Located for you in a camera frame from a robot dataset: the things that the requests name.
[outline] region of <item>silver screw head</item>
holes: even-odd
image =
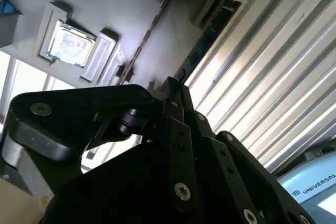
[[[179,199],[183,201],[190,200],[190,197],[191,197],[190,190],[183,183],[176,183],[176,185],[174,186],[174,191]]]
[[[200,113],[198,114],[198,118],[199,118],[199,119],[201,119],[202,121],[204,121],[204,120],[205,120],[205,117],[204,117],[204,115],[202,115],[202,114],[200,114]]]
[[[30,106],[30,111],[33,112],[35,115],[40,116],[47,116],[50,115],[52,110],[51,107],[48,104],[45,103],[34,103],[32,106]]]
[[[300,217],[305,224],[310,224],[309,220],[304,215],[300,215]]]
[[[233,141],[233,137],[230,134],[226,134],[225,136],[230,142]]]
[[[244,217],[249,224],[258,224],[257,217],[251,212],[251,210],[244,209]]]

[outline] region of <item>mounting hole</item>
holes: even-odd
[[[310,224],[309,220],[304,215],[300,215],[300,217],[304,224]]]
[[[288,212],[287,215],[293,224],[300,224],[300,221],[298,220],[298,218],[295,217],[294,214],[292,214],[291,212]]]
[[[183,201],[188,201],[190,200],[191,197],[191,193],[189,188],[183,184],[183,183],[177,183],[174,186],[174,190],[176,195],[178,196],[179,199],[183,200]]]
[[[258,224],[258,219],[257,217],[254,215],[254,213],[245,208],[244,209],[244,217],[245,217],[245,220],[249,223],[249,224]]]
[[[185,148],[184,148],[184,146],[183,146],[182,144],[179,144],[179,145],[177,146],[177,148],[178,148],[178,150],[179,150],[180,152],[185,151]]]
[[[231,174],[234,173],[234,171],[233,171],[232,168],[230,168],[230,167],[227,168],[227,171],[228,171],[229,173],[231,173]]]
[[[40,112],[44,112],[44,111],[46,111],[46,108],[43,107],[43,106],[38,106],[38,107],[36,108],[36,110],[38,110],[38,111],[40,111]]]

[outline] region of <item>blue machine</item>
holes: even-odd
[[[324,146],[305,156],[305,163],[278,181],[317,224],[336,223],[335,148]]]
[[[4,0],[0,1],[0,13],[11,13],[14,11],[15,8],[11,3]]]

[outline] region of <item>black plastic part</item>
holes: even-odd
[[[177,104],[170,99],[165,99],[163,102],[163,115],[164,117],[172,117],[184,123],[184,111],[181,104]]]
[[[204,137],[203,146],[203,183],[212,189],[213,194],[206,194],[206,201],[213,202],[208,208],[210,222],[215,223],[223,215],[223,199],[225,211],[230,213],[230,222],[240,223],[244,220],[244,209],[249,209],[259,224],[266,224],[258,210],[255,208],[246,188],[241,180],[236,165],[227,146],[213,138]]]
[[[97,133],[103,136],[110,121],[119,117],[122,110],[130,106],[146,110],[153,102],[153,97],[137,85],[27,93],[12,100],[5,124],[17,143],[54,161],[66,162],[81,156],[94,138],[97,113],[105,113],[103,131]],[[33,114],[30,106],[34,103],[48,104],[52,113]]]
[[[166,191],[172,205],[178,211],[191,213],[197,206],[197,192],[190,129],[176,119],[168,117],[165,119],[163,136],[163,179],[166,182]],[[183,201],[177,197],[174,191],[177,183],[183,183],[189,188],[190,200]]]
[[[294,216],[300,219],[298,223],[305,224],[300,215],[306,216],[310,223],[315,223],[236,137],[230,132],[222,131],[216,139],[227,145],[255,207],[263,212],[267,223],[292,224],[290,216]]]
[[[172,208],[163,180],[162,152],[145,143],[73,180],[50,202],[42,224],[206,223]]]
[[[181,99],[183,101],[182,105],[185,112],[193,112],[194,105],[191,99],[191,95],[189,92],[189,88],[185,85],[181,85],[180,87]]]
[[[160,90],[168,95],[168,97],[176,102],[178,105],[182,104],[182,98],[180,94],[181,85],[179,82],[171,77],[168,77],[162,84]]]

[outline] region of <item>window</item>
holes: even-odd
[[[74,88],[75,87],[56,79],[51,90],[65,90],[65,89],[74,89]]]
[[[137,135],[132,135],[122,142],[106,143],[97,148],[84,152],[82,157],[81,170],[86,173],[108,160],[120,155],[132,148],[136,142]]]
[[[95,36],[57,21],[47,56],[84,67],[95,39]]]
[[[42,91],[46,79],[46,73],[20,61],[10,100],[22,93]]]
[[[5,85],[10,56],[0,51],[0,98]]]

